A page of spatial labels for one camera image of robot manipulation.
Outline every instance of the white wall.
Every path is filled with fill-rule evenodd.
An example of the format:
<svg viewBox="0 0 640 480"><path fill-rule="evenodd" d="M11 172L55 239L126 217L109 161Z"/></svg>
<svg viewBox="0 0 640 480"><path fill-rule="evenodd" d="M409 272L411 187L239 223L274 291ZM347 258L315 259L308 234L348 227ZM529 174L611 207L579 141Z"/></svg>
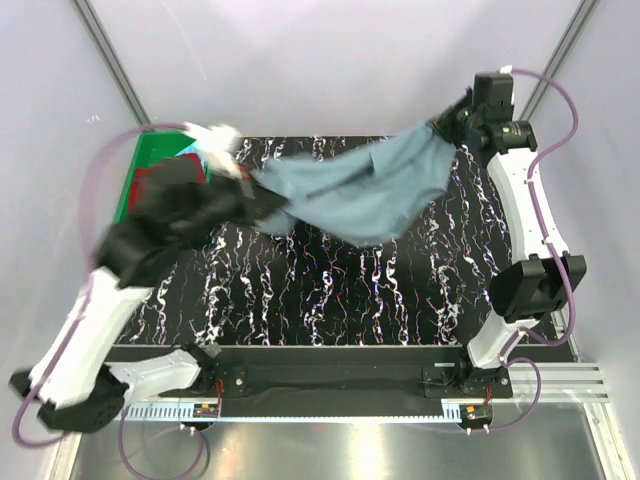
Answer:
<svg viewBox="0 0 640 480"><path fill-rule="evenodd" d="M542 70L579 3L92 0L152 118L254 136L397 133L478 71Z"/></svg>
<svg viewBox="0 0 640 480"><path fill-rule="evenodd" d="M575 140L541 167L547 197L571 251L588 272L576 292L581 353L597 361L640 473L640 3L603 1L559 80L574 96ZM536 112L540 144L570 126L560 97Z"/></svg>
<svg viewBox="0 0 640 480"><path fill-rule="evenodd" d="M37 362L82 280L78 193L94 152L134 121L68 0L5 0L0 15L0 478L37 479L46 452L16 447L14 370ZM131 148L104 179L113 215ZM46 438L33 420L23 429Z"/></svg>

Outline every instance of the green plastic box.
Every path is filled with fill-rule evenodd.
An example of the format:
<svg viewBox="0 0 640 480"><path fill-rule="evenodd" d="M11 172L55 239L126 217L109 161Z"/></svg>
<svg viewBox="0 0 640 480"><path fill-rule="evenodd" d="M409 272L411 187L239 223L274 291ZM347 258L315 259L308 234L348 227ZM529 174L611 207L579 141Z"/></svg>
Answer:
<svg viewBox="0 0 640 480"><path fill-rule="evenodd" d="M138 137L136 151L133 154L133 162L127 174L127 181L124 184L118 209L116 211L115 222L121 222L127 218L127 200L131 190L131 182L138 168L149 168L160 163L164 158L171 157L194 142L193 138L187 137L180 132L147 132ZM210 180L210 172L205 172L207 182Z"/></svg>

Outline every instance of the shiny metal surface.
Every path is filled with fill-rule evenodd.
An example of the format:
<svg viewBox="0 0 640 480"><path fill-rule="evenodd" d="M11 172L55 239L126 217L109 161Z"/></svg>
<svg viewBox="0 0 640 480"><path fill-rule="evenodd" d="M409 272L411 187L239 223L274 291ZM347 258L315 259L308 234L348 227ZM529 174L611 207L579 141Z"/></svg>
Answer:
<svg viewBox="0 0 640 480"><path fill-rule="evenodd" d="M496 405L506 423L514 405ZM125 445L131 463L152 478L189 466L195 438L173 432L143 446L165 424L132 423ZM582 408L542 404L506 433L467 437L442 425L219 424L206 432L210 447L199 475L210 480L598 480L604 479ZM72 479L131 478L118 461L117 425L82 440Z"/></svg>

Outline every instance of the marbled surface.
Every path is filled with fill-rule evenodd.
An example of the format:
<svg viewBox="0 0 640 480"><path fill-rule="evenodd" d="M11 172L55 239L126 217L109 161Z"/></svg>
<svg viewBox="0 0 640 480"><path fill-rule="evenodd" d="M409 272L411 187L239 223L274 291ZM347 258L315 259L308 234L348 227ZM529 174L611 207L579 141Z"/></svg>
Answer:
<svg viewBox="0 0 640 480"><path fill-rule="evenodd" d="M322 160L380 140L248 138L237 158L260 166L270 155L311 152ZM358 249L304 224L286 237L223 225L174 267L119 343L465 342L489 311L488 282L508 265L509 243L493 184L459 151L448 192L383 246Z"/></svg>

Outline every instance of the gray fabric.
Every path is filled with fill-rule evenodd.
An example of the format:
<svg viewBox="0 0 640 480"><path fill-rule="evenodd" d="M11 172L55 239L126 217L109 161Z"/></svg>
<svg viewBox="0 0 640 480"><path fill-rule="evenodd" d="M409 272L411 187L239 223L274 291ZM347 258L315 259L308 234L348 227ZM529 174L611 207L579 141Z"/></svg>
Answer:
<svg viewBox="0 0 640 480"><path fill-rule="evenodd" d="M252 175L290 205L256 228L285 235L302 220L356 246L388 242L446 191L454 155L453 145L422 124L323 162L270 158Z"/></svg>

